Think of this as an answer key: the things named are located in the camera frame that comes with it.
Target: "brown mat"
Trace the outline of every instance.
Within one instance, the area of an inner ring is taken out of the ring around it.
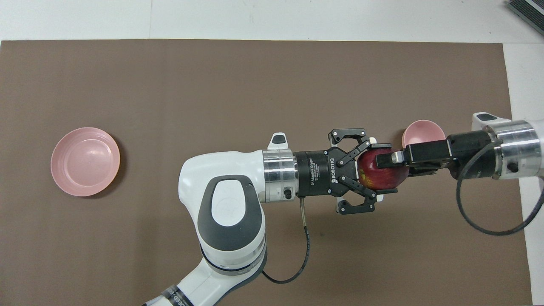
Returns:
[[[326,149],[333,128],[364,127],[400,146],[409,123],[446,134],[471,114],[510,117],[502,46],[207,40],[5,41],[0,50],[0,304],[140,305],[200,261],[177,197],[183,162],[264,149]],[[109,132],[122,165],[91,198],[50,175],[57,141]],[[340,216],[306,199],[306,271],[260,276],[221,305],[530,304],[524,236],[486,236],[459,214],[447,171],[408,179],[373,213]],[[518,183],[472,180],[467,211],[491,229],[521,221]],[[264,205],[268,264],[296,272],[305,239],[298,202]]]

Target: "pink plate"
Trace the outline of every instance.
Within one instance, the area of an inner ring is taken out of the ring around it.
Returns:
[[[444,140],[446,135],[440,126],[430,120],[417,120],[404,131],[402,144],[405,148],[409,144]]]
[[[78,197],[96,194],[115,178],[119,147],[106,132],[82,127],[66,134],[51,156],[51,175],[64,192]]]

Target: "white table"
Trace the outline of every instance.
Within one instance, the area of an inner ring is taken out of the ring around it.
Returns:
[[[544,118],[544,36],[503,0],[0,0],[0,40],[146,38],[503,43],[513,119]],[[541,186],[520,188],[526,217]],[[525,230],[534,304],[542,233],[544,213]]]

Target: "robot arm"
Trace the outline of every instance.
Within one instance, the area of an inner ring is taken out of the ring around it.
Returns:
[[[376,163],[379,168],[409,167],[409,176],[442,168],[456,179],[544,176],[544,120],[510,121],[477,113],[473,130],[377,155]],[[357,140],[348,152],[338,147],[346,138]],[[187,160],[178,193],[195,225],[203,257],[179,284],[145,305],[214,305],[255,279],[267,259],[261,203],[329,194],[337,198],[337,212],[345,215],[372,212],[384,194],[397,192],[366,188],[357,177],[359,154],[391,144],[377,143],[361,128],[332,130],[329,140],[329,149],[293,153],[285,134],[276,133],[267,150],[220,152]],[[490,144],[492,150],[483,152]],[[465,167],[476,154],[482,156],[473,167]],[[342,197],[347,191],[362,196],[363,203],[351,205]]]
[[[267,259],[261,203],[293,200],[295,160],[285,134],[268,150],[193,157],[181,169],[180,201],[195,225],[202,260],[181,282],[146,305],[214,305],[253,279]]]

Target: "black cable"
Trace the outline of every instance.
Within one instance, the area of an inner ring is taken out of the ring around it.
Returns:
[[[304,270],[304,268],[306,267],[306,264],[308,263],[308,257],[310,257],[310,235],[308,233],[308,227],[304,226],[304,233],[306,234],[306,257],[304,258],[304,262],[302,263],[302,266],[300,267],[299,271],[291,276],[290,278],[286,279],[286,280],[277,280],[277,279],[274,279],[272,277],[270,277],[264,270],[263,270],[263,275],[268,278],[269,281],[271,281],[272,283],[275,283],[275,284],[287,284],[287,283],[290,283],[292,281],[295,280],[295,278],[297,278],[301,273],[302,273],[302,270]]]
[[[463,170],[459,174],[459,178],[457,180],[457,190],[455,192],[455,197],[457,198],[457,206],[459,207],[459,211],[461,212],[461,215],[463,215],[463,218],[473,228],[483,232],[484,234],[488,234],[488,235],[492,235],[492,236],[507,236],[507,235],[511,235],[511,234],[519,232],[520,230],[525,228],[527,225],[529,225],[529,223],[531,223],[531,221],[536,217],[536,214],[538,213],[538,211],[542,207],[542,204],[544,203],[544,189],[543,189],[542,193],[540,194],[540,198],[536,202],[535,208],[533,208],[533,211],[531,212],[531,214],[529,214],[527,219],[525,219],[520,225],[514,227],[513,229],[504,230],[504,231],[492,231],[492,230],[484,229],[484,228],[476,225],[476,223],[474,223],[472,220],[470,220],[470,218],[467,216],[467,214],[465,213],[465,210],[463,209],[463,205],[461,203],[461,182],[463,181],[463,179],[467,175],[468,170],[474,165],[474,163],[476,163],[476,161],[483,154],[487,153],[489,150],[492,150],[495,146],[498,146],[498,145],[501,145],[501,144],[502,144],[502,140],[500,140],[500,139],[497,140],[497,141],[494,141],[492,143],[489,143],[488,145],[486,145],[483,149],[481,149],[478,153],[476,153],[476,155],[474,155],[468,161],[468,163],[463,167]]]

